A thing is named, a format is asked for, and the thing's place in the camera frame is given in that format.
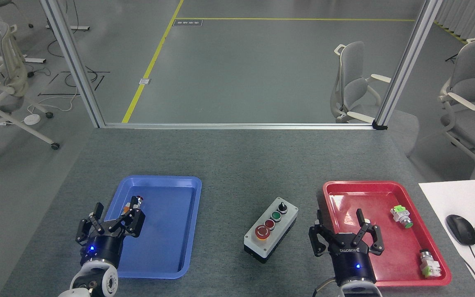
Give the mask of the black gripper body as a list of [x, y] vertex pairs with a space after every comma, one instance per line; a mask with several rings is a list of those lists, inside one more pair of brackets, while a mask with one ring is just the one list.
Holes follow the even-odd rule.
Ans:
[[103, 236], [96, 238], [91, 244], [81, 244], [80, 265], [89, 261], [106, 261], [118, 267], [121, 258], [124, 238], [112, 237], [108, 232]]
[[349, 281], [376, 283], [368, 255], [368, 245], [355, 234], [336, 234], [330, 243], [330, 256], [337, 285]]

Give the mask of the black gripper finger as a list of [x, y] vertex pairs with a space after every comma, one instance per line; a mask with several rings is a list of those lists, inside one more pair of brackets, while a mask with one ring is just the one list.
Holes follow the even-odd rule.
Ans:
[[112, 237], [132, 236], [137, 238], [140, 236], [145, 217], [139, 207], [124, 207], [124, 212], [116, 220], [108, 221], [108, 233]]
[[78, 244], [91, 244], [96, 238], [104, 235], [104, 227], [100, 224], [103, 209], [102, 203], [96, 203], [94, 210], [89, 216], [79, 222], [76, 234], [76, 242]]
[[[365, 252], [366, 254], [369, 252], [380, 256], [385, 250], [383, 237], [381, 235], [381, 227], [379, 227], [377, 224], [371, 224], [371, 222], [367, 221], [364, 218], [362, 209], [360, 208], [357, 209], [356, 216], [359, 222], [360, 230], [358, 233], [356, 233], [353, 239], [353, 248], [359, 248], [360, 252]], [[362, 244], [364, 244], [364, 241], [362, 238], [366, 233], [371, 234], [373, 244], [371, 244], [371, 246], [366, 245], [363, 251]]]
[[329, 244], [328, 245], [328, 252], [330, 255], [337, 256], [337, 235], [334, 234], [331, 230], [326, 228], [323, 224], [323, 217], [321, 210], [317, 210], [317, 220], [315, 224], [309, 228], [309, 239], [311, 242], [311, 246], [313, 249], [313, 253], [315, 257], [320, 257], [324, 254], [326, 250], [326, 245], [321, 243], [318, 240], [318, 235], [321, 235], [325, 241]]

